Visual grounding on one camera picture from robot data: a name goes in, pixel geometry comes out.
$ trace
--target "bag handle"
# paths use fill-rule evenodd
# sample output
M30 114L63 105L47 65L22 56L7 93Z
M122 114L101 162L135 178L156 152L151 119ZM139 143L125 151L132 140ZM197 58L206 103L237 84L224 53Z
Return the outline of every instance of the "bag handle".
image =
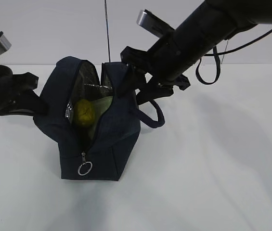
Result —
M131 113L134 114L138 119L140 119L144 124L146 124L150 128L160 128L165 124L164 114L161 111L159 105L154 100L150 100L150 103L156 109L157 118L158 118L157 121L150 118L147 114L145 114L143 111L139 110L138 108L131 109Z

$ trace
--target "wire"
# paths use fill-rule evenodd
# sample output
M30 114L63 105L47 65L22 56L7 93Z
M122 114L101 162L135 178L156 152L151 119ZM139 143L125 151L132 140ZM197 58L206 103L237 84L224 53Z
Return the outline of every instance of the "wire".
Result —
M271 33L272 33L272 30L268 31L268 32L265 33L264 35L260 36L259 38L255 39L255 40L253 40L253 41L251 41L251 42L249 42L249 43L247 43L247 44L245 44L245 45L243 45L243 46L240 46L240 47L235 48L235 49L230 50L230 51L225 51L225 52L218 53L218 55L230 54L230 53L239 51L239 50L241 50L241 49L243 49L243 48L245 48L245 47L248 47L248 46L250 46L250 45L252 45L252 44L254 44L254 43L260 41L261 39L265 38L266 36L270 35ZM210 57L211 57L211 56L214 56L214 54L206 54L206 55L204 55L204 56L210 56Z
M227 40L227 45L226 45L226 48L224 49L224 52L226 52L226 51L227 51L227 49L228 49L228 45L229 45L229 40ZM223 64L224 56L225 56L225 55L223 55L223 56L222 56L222 61L221 61L221 64Z
M110 39L109 39L107 0L104 0L104 4L105 4L105 18L106 18L107 42L108 42L108 57L109 57L109 62L111 62L111 58L110 58Z

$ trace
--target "white wall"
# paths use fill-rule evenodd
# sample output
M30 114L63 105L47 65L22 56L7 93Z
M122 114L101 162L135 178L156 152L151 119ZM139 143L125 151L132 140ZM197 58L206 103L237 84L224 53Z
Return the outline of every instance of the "white wall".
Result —
M43 85L53 67L11 68ZM187 75L120 182L61 180L55 142L29 117L0 117L0 231L271 231L272 64L223 65L211 87Z
M126 46L148 49L157 38L136 24L139 11L149 9L176 28L202 0L107 0L111 56L120 61ZM229 49L270 30L260 25L229 41ZM12 49L2 64L55 64L73 55L94 64L108 61L103 0L0 0L0 30ZM225 49L225 42L219 50ZM214 63L205 58L204 63ZM272 35L252 47L225 57L227 64L272 64Z

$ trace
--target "black strap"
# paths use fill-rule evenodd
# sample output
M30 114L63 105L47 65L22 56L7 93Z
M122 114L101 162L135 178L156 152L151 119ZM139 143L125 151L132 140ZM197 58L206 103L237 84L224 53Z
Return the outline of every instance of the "black strap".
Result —
M209 83L209 82L205 82L205 81L202 79L202 77L201 77L201 75L200 75L200 73L199 73L199 68L200 68L200 64L201 64L202 59L200 59L200 62L199 62L199 64L198 64L198 66L197 66L197 69L195 70L195 75L197 76L197 79L198 79L202 84L205 84L205 85L211 85L211 84L216 83L216 82L218 81L219 76L220 76L220 73L221 73L221 67L220 67L221 61L220 61L220 58L219 58L219 56L218 56L217 47L214 47L214 48L213 48L213 54L214 54L214 58L215 58L215 62L216 62L216 78L215 78L214 82Z
M144 112L140 111L138 108L133 108L131 113L133 113L138 119L140 119L143 123L145 123L150 128L160 128L165 124L165 117L160 107L154 100L150 100L150 103L156 109L157 112L157 121L150 118Z

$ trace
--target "black cable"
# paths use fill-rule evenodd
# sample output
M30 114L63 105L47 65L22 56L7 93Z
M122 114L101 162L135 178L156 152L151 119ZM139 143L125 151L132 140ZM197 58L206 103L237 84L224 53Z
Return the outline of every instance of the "black cable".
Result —
M261 39L265 38L266 36L270 35L271 33L272 33L272 30L268 31L268 32L265 33L264 35L260 36L259 38L255 39L255 40L253 40L253 41L251 41L251 42L249 42L249 43L247 43L247 44L245 44L245 45L243 45L243 46L240 46L240 47L235 48L235 49L230 50L230 51L218 53L218 55L230 54L230 53L239 51L239 50L241 50L241 49L243 49L243 48L245 48L245 47L248 47L248 46L250 46L250 45L252 45L252 44L254 44L254 43L260 41ZM204 55L204 56L210 56L210 57L211 57L211 56L215 56L215 54L206 54L206 55Z
M200 68L202 59L200 59L200 62L198 64L198 66L197 66L197 69L195 70L195 75L196 75L197 79L199 80L200 83L205 84L205 85L212 85L212 84L216 83L218 81L219 77L220 77L220 73L221 73L220 64L221 64L221 61L220 61L220 58L218 56L217 47L213 48L213 53L214 53L215 62L216 62L216 77L215 77L215 80L213 82L206 82L205 80L202 79L202 77L200 75L199 68Z

